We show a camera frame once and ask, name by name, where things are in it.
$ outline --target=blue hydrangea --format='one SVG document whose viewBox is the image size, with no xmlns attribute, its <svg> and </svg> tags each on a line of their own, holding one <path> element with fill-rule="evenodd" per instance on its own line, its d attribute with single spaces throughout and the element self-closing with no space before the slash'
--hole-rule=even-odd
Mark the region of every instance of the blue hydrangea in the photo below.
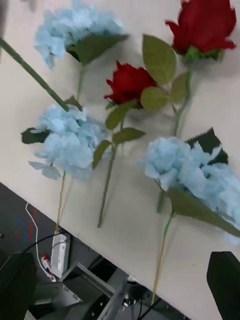
<svg viewBox="0 0 240 320">
<path fill-rule="evenodd" d="M 35 155 L 46 159 L 46 163 L 30 162 L 30 165 L 42 169 L 42 174 L 51 179 L 59 178 L 57 166 L 85 181 L 93 171 L 94 152 L 102 140 L 109 138 L 109 133 L 101 123 L 87 115 L 86 108 L 80 111 L 74 105 L 68 107 L 69 111 L 65 111 L 58 104 L 51 105 L 39 117 L 39 125 L 32 132 L 50 130 L 50 134 L 44 141 L 44 149 Z"/>
<path fill-rule="evenodd" d="M 52 69 L 54 57 L 63 58 L 66 47 L 90 35 L 116 35 L 122 30 L 122 23 L 112 12 L 98 12 L 74 0 L 73 10 L 45 11 L 44 24 L 37 29 L 33 45 Z"/>
<path fill-rule="evenodd" d="M 212 211 L 240 229 L 240 180 L 224 163 L 209 165 L 222 146 L 212 154 L 204 152 L 198 142 L 190 146 L 176 137 L 151 142 L 140 163 L 145 175 L 155 179 L 167 191 L 169 188 L 187 189 Z M 240 239 L 226 233 L 232 244 Z"/>
</svg>

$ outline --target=artificial flower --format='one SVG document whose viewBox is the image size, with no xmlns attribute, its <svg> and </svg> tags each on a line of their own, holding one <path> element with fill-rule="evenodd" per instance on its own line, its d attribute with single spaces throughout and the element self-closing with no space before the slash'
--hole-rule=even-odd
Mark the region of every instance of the artificial flower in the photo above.
<svg viewBox="0 0 240 320">
<path fill-rule="evenodd" d="M 186 190 L 212 211 L 240 229 L 240 180 L 225 163 L 211 163 L 222 150 L 204 152 L 198 142 L 191 149 L 176 137 L 158 138 L 148 145 L 140 162 L 145 175 L 155 179 L 166 192 Z M 227 234 L 233 244 L 240 239 Z"/>
<path fill-rule="evenodd" d="M 78 110 L 68 105 L 64 111 L 59 105 L 51 105 L 39 117 L 39 126 L 32 133 L 49 130 L 44 141 L 44 149 L 35 155 L 46 159 L 46 164 L 30 162 L 35 169 L 43 169 L 42 174 L 51 178 L 48 171 L 59 166 L 66 173 L 85 181 L 90 178 L 94 152 L 100 142 L 109 137 L 105 127 L 92 117 L 87 116 L 87 109 Z"/>
<path fill-rule="evenodd" d="M 166 21 L 174 34 L 173 48 L 181 54 L 190 47 L 201 53 L 214 49 L 234 49 L 235 44 L 227 40 L 236 25 L 235 9 L 230 0 L 183 1 L 178 25 Z"/>
<path fill-rule="evenodd" d="M 117 70 L 113 73 L 113 81 L 107 80 L 112 89 L 112 94 L 105 95 L 116 104 L 122 104 L 137 99 L 140 105 L 141 93 L 145 88 L 155 87 L 156 81 L 142 67 L 135 68 L 132 65 L 116 62 Z"/>
<path fill-rule="evenodd" d="M 73 10 L 62 8 L 44 13 L 44 24 L 37 29 L 33 45 L 52 69 L 54 57 L 63 58 L 67 47 L 87 36 L 116 35 L 122 29 L 122 23 L 112 12 L 98 12 L 75 0 Z"/>
</svg>

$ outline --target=white tabletop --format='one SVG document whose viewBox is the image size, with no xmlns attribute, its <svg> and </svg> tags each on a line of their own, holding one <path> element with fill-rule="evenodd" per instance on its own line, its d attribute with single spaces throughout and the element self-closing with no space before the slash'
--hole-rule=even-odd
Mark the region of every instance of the white tabletop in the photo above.
<svg viewBox="0 0 240 320">
<path fill-rule="evenodd" d="M 58 60 L 48 70 L 34 50 L 33 36 L 41 23 L 43 10 L 56 8 L 67 0 L 39 0 L 36 11 L 20 0 L 9 1 L 5 39 L 22 57 L 66 99 L 76 94 L 78 70 L 70 56 Z M 110 50 L 93 63 L 86 73 L 81 101 L 92 115 L 104 120 L 103 96 L 110 92 L 105 80 L 111 79 L 115 60 L 143 64 L 142 33 L 154 34 L 172 42 L 165 19 L 176 20 L 177 0 L 102 0 L 99 7 L 113 10 L 122 20 L 130 39 Z M 202 62 L 194 74 L 194 99 L 187 113 L 182 138 L 200 134 L 210 127 L 228 152 L 230 162 L 240 176 L 240 33 L 232 39 L 238 48 L 226 53 L 222 63 Z M 49 218 L 56 220 L 61 182 L 34 170 L 28 161 L 36 161 L 34 151 L 40 144 L 24 145 L 20 133 L 37 124 L 42 111 L 53 103 L 50 96 L 5 53 L 0 65 L 0 181 Z M 158 187 L 136 165 L 149 141 L 169 135 L 173 122 L 168 106 L 159 113 L 133 112 L 129 124 L 147 132 L 133 143 L 119 148 L 108 193 L 103 227 L 97 229 L 108 162 L 99 165 L 92 180 L 75 181 L 70 189 L 60 225 L 153 289 L 162 234 L 170 208 L 156 214 Z M 65 194 L 71 178 L 67 179 Z M 177 217 L 170 226 L 157 294 L 192 320 L 220 320 L 207 284 L 206 274 L 212 251 L 232 251 L 240 259 L 240 246 L 229 245 L 224 234 L 204 223 Z"/>
</svg>

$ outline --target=rose leaf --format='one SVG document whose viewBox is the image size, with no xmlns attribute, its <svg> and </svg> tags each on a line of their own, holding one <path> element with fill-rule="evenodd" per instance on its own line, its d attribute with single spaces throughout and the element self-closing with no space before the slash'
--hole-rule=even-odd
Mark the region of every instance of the rose leaf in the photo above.
<svg viewBox="0 0 240 320">
<path fill-rule="evenodd" d="M 145 67 L 160 85 L 168 84 L 174 77 L 177 59 L 173 48 L 153 35 L 143 35 L 142 55 Z"/>
<path fill-rule="evenodd" d="M 145 110 L 157 111 L 168 102 L 169 95 L 166 91 L 157 87 L 148 87 L 141 94 L 141 105 Z"/>
<path fill-rule="evenodd" d="M 126 127 L 126 128 L 123 128 L 121 131 L 116 132 L 112 136 L 112 141 L 114 144 L 119 145 L 127 141 L 141 138 L 145 134 L 146 134 L 145 132 L 137 130 L 135 128 Z"/>
</svg>

